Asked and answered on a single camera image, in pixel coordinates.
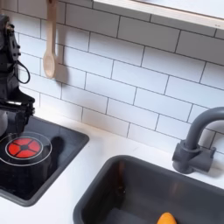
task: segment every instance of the sink basin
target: sink basin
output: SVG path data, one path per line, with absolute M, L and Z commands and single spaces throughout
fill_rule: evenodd
M 112 157 L 73 212 L 75 224 L 223 224 L 224 191 L 134 157 Z

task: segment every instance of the tile backsplash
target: tile backsplash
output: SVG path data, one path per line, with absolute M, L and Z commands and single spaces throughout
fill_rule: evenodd
M 46 78 L 46 0 L 3 0 L 36 107 L 173 152 L 194 118 L 224 106 L 224 31 L 88 0 L 59 1 L 54 80 Z M 21 68 L 20 77 L 27 78 Z M 224 161 L 224 122 L 200 145 Z

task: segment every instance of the faucet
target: faucet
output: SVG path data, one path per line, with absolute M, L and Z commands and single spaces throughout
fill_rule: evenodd
M 199 140 L 203 129 L 209 123 L 219 120 L 224 120 L 224 107 L 211 108 L 193 121 L 186 140 L 181 140 L 177 144 L 172 157 L 173 168 L 177 172 L 184 174 L 190 174 L 195 170 L 209 172 L 216 149 L 202 149 L 199 146 Z

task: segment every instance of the white subway tile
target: white subway tile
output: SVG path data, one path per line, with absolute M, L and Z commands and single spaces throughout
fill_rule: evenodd
M 136 92 L 135 87 L 91 73 L 87 74 L 86 90 L 131 104 L 134 102 Z
M 92 8 L 93 2 L 92 0 L 63 0 L 63 2 L 68 4 L 78 4 L 80 6 Z
M 118 23 L 117 15 L 71 4 L 66 7 L 67 25 L 116 37 Z
M 200 106 L 193 105 L 191 114 L 190 114 L 189 119 L 188 119 L 188 122 L 192 123 L 197 118 L 197 116 L 199 116 L 200 114 L 202 114 L 206 110 L 207 110 L 207 108 L 202 108 Z
M 24 64 L 25 67 L 29 70 L 32 74 L 38 74 L 40 73 L 40 59 L 37 57 L 33 57 L 31 55 L 22 53 L 21 57 L 19 58 L 19 61 Z
M 18 11 L 18 0 L 2 0 L 3 9 Z
M 128 122 L 94 112 L 93 110 L 84 108 L 82 121 L 96 128 L 107 130 L 123 137 L 126 137 L 128 134 Z
M 30 55 L 44 58 L 46 52 L 46 41 L 43 39 L 32 38 L 19 34 L 19 44 L 21 45 L 21 52 L 28 53 Z M 56 45 L 55 52 L 59 63 L 62 63 L 63 46 Z
M 46 39 L 46 21 L 41 23 L 41 38 Z M 63 24 L 57 24 L 56 43 L 71 46 L 82 51 L 88 50 L 89 32 Z
M 205 62 L 191 59 L 171 52 L 146 47 L 143 67 L 170 74 L 189 81 L 200 81 Z
M 223 30 L 217 30 L 215 37 L 217 39 L 224 39 L 224 31 Z
M 5 10 L 5 15 L 10 17 L 10 22 L 15 25 L 15 31 L 34 38 L 40 38 L 40 19 L 28 17 L 16 12 Z
M 191 124 L 187 122 L 181 122 L 167 116 L 160 115 L 158 118 L 157 131 L 172 137 L 186 139 L 190 127 Z M 203 147 L 210 148 L 213 139 L 214 132 L 204 129 L 199 144 Z
M 35 99 L 34 103 L 34 108 L 39 108 L 39 93 L 33 90 L 30 90 L 29 88 L 26 87 L 19 87 L 19 89 L 26 95 L 31 96 L 32 98 Z
M 152 130 L 156 128 L 158 120 L 156 113 L 111 99 L 108 100 L 107 114 Z
M 223 91 L 174 77 L 170 77 L 165 94 L 207 108 L 224 105 Z
M 182 31 L 177 53 L 224 65 L 224 40 Z
M 137 18 L 145 21 L 150 21 L 151 14 L 144 13 L 137 10 L 128 10 L 125 8 L 117 7 L 114 5 L 109 5 L 105 3 L 94 3 L 94 9 L 99 11 L 107 11 L 111 13 L 115 13 L 117 15 L 122 15 L 128 18 Z
M 78 51 L 69 47 L 65 47 L 64 63 L 67 66 L 108 78 L 111 76 L 113 66 L 112 59 L 106 59 L 92 53 Z
M 70 102 L 62 101 L 45 94 L 41 94 L 40 107 L 75 121 L 81 121 L 82 107 L 74 105 Z
M 117 38 L 91 33 L 89 51 L 136 66 L 141 65 L 144 47 Z
M 224 153 L 224 135 L 220 133 L 216 133 L 212 147 L 215 147 L 218 152 Z
M 174 52 L 178 43 L 179 30 L 121 17 L 118 38 Z
M 135 105 L 162 115 L 186 121 L 192 107 L 191 103 L 172 99 L 143 89 L 136 91 Z
M 61 99 L 102 113 L 106 112 L 108 102 L 107 97 L 98 94 L 92 94 L 88 91 L 76 87 L 70 87 L 64 84 L 62 85 Z
M 41 75 L 46 77 L 43 60 L 41 60 Z M 86 81 L 86 73 L 68 66 L 57 65 L 54 80 L 63 82 L 77 88 L 84 88 Z
M 19 0 L 18 1 L 18 12 L 25 15 L 33 16 L 35 18 L 46 19 L 46 0 L 29 1 Z M 59 2 L 57 11 L 57 22 L 65 23 L 66 4 Z
M 206 63 L 201 83 L 211 87 L 224 89 L 224 66 Z
M 168 75 L 115 61 L 112 79 L 163 94 Z
M 27 81 L 27 73 L 20 71 L 21 81 Z M 31 80 L 28 84 L 21 84 L 22 87 L 38 91 L 42 94 L 51 95 L 60 98 L 61 84 L 54 80 L 48 80 L 36 74 L 31 75 Z
M 211 147 L 212 141 L 214 140 L 214 135 L 214 131 L 211 131 L 210 129 L 204 129 L 199 140 L 199 145 L 209 149 Z
M 173 153 L 179 143 L 177 138 L 166 136 L 154 130 L 136 126 L 135 124 L 129 126 L 128 138 L 169 153 Z
M 215 28 L 200 25 L 200 24 L 187 23 L 185 21 L 173 19 L 170 17 L 160 17 L 157 15 L 152 15 L 150 21 L 155 24 L 167 25 L 173 28 L 178 28 L 180 30 L 185 30 L 189 32 L 197 32 L 197 33 L 205 34 L 211 37 L 213 37 L 215 33 Z
M 218 151 L 214 153 L 212 168 L 224 171 L 224 154 Z

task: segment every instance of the stove top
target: stove top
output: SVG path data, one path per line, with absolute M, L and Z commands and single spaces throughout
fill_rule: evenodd
M 88 136 L 31 117 L 22 134 L 14 117 L 0 139 L 0 196 L 21 206 L 34 205 L 86 145 Z

